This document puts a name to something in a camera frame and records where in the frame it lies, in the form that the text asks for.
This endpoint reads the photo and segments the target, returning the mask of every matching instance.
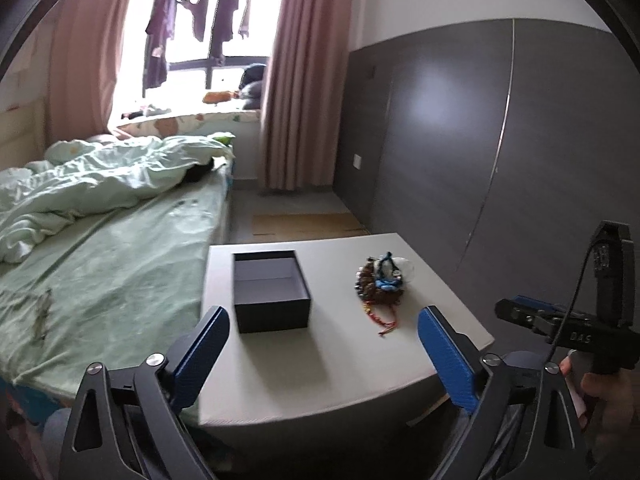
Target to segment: hanging clothes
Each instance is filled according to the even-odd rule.
[[[239,8],[239,0],[218,0],[216,15],[211,29],[211,57],[223,60],[222,44],[234,36],[234,12]]]
[[[198,0],[196,4],[192,4],[189,0],[180,0],[179,3],[193,15],[193,37],[198,41],[204,41],[209,0]]]
[[[146,26],[145,71],[143,89],[158,88],[166,81],[166,42],[175,34],[176,0],[154,0]]]
[[[244,4],[244,13],[242,14],[242,21],[240,22],[240,30],[238,34],[245,40],[249,37],[249,16],[251,14],[251,0],[246,0]]]

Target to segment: pink curtain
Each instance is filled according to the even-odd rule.
[[[262,102],[261,186],[332,183],[350,21],[351,0],[282,0]]]
[[[128,5],[129,0],[58,3],[50,58],[49,143],[107,132]]]

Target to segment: white table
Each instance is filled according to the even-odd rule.
[[[308,329],[240,335],[232,299],[233,255],[281,250],[296,251],[307,280]],[[380,337],[354,282],[368,256],[387,251],[411,260],[415,278],[398,307],[398,328]],[[305,444],[342,446],[404,423],[442,395],[417,336],[418,312],[430,304],[479,349],[492,343],[398,234],[210,247],[202,313],[223,306],[231,331],[200,393],[200,425],[233,446],[270,456]]]

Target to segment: open box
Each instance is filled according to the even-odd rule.
[[[308,326],[311,295],[295,251],[235,254],[233,277],[240,333]]]

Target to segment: metal bolt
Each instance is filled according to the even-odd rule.
[[[86,368],[86,372],[89,375],[95,375],[97,374],[100,370],[102,370],[102,363],[91,363],[90,365],[88,365],[88,367]]]
[[[560,367],[556,363],[547,363],[545,365],[545,370],[553,375],[560,373]]]
[[[499,366],[502,362],[496,354],[487,354],[482,358],[482,362],[487,366]]]
[[[146,358],[146,364],[149,366],[158,366],[164,361],[164,356],[162,354],[151,354]]]

